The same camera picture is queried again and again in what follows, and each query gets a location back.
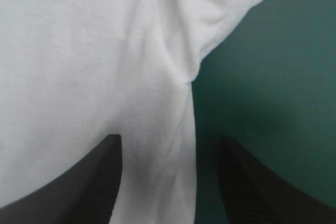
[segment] sleeve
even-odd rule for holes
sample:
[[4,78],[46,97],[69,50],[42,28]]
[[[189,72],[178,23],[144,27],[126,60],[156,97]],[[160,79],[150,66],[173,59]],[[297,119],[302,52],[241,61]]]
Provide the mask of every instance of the sleeve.
[[[262,0],[168,1],[170,4],[166,6],[165,14],[178,15],[170,20],[179,22],[177,27],[183,33],[184,44],[188,47],[188,59],[184,59],[184,63],[195,66],[192,73],[195,77],[205,56],[231,33],[250,8]],[[166,31],[176,26],[176,23],[168,26]]]

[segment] white t-shirt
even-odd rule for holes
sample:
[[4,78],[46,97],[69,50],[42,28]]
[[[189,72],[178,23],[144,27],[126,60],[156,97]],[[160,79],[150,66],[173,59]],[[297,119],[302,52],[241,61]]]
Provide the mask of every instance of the white t-shirt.
[[260,1],[0,0],[0,207],[120,134],[111,223],[192,224],[191,82]]

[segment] dark green surface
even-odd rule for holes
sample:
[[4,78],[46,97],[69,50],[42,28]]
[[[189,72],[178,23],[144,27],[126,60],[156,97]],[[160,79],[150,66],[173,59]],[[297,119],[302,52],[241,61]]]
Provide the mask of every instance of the dark green surface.
[[196,224],[228,223],[221,135],[336,207],[336,0],[265,0],[202,62],[193,93]]

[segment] black ribbed material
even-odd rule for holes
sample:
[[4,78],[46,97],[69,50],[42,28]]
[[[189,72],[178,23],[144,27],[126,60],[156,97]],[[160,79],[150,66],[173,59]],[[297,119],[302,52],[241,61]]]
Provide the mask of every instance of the black ribbed material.
[[336,210],[293,187],[235,139],[221,142],[218,166],[231,224],[335,224]]
[[121,137],[109,135],[64,174],[0,208],[0,223],[108,224],[121,170]]

